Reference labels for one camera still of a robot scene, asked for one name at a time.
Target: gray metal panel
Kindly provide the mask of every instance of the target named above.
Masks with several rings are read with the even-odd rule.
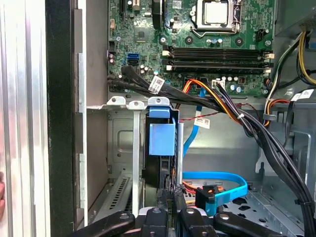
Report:
[[[108,181],[107,112],[87,114],[87,175],[88,208],[96,200]]]
[[[108,1],[86,1],[87,106],[107,103]]]
[[[279,0],[277,6],[276,35],[293,36],[302,31],[301,24],[315,22],[316,15],[315,0]]]

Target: cable tie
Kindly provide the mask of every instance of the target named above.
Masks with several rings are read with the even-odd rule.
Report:
[[[245,115],[244,115],[244,114],[240,114],[240,115],[237,117],[237,119],[239,120],[239,119],[241,119],[241,118],[243,118],[243,117],[245,117]]]
[[[315,204],[314,201],[300,201],[298,199],[296,199],[294,202],[296,205],[302,205],[302,206],[313,206]]]

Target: sata port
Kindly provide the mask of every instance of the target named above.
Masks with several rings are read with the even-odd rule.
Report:
[[[128,59],[127,64],[128,65],[139,65],[139,60],[138,59]]]

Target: blue plastic tab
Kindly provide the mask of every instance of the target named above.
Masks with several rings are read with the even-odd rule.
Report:
[[[170,118],[170,108],[166,106],[151,106],[149,108],[149,117],[168,119]]]
[[[174,156],[176,124],[151,123],[149,131],[149,154]]]
[[[211,171],[202,171],[202,172],[183,172],[183,179],[217,179],[217,180],[227,180],[238,183],[240,186],[231,190],[215,194],[215,203],[206,203],[205,212],[209,216],[216,214],[216,208],[220,205],[223,205],[227,202],[234,200],[247,195],[248,193],[248,184],[247,182],[239,175],[226,173],[226,172],[211,172]]]

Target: black handle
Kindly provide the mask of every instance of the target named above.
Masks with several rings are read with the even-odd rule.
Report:
[[[286,237],[231,212],[217,213],[214,216],[214,228],[237,237]]]
[[[71,237],[112,237],[134,228],[135,217],[127,211],[118,211],[87,227],[74,232]]]

